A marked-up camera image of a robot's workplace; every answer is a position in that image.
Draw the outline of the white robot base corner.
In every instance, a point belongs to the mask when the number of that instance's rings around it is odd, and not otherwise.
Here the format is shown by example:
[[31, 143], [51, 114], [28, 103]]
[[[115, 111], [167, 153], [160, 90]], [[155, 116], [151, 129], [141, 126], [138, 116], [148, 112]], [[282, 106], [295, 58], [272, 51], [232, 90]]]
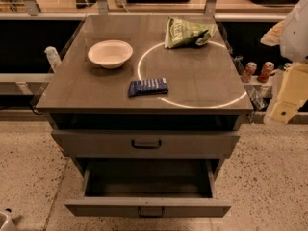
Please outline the white robot base corner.
[[20, 231], [13, 223], [12, 211], [10, 209], [0, 211], [0, 231]]

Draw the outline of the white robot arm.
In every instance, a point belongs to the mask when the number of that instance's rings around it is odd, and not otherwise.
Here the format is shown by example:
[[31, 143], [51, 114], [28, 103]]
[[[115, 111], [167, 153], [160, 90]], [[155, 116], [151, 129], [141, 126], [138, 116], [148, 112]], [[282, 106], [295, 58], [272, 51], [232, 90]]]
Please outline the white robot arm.
[[308, 0], [299, 0], [286, 18], [262, 37], [267, 46], [278, 45], [292, 62], [275, 74], [277, 87], [264, 116], [265, 124], [287, 124], [308, 100]]

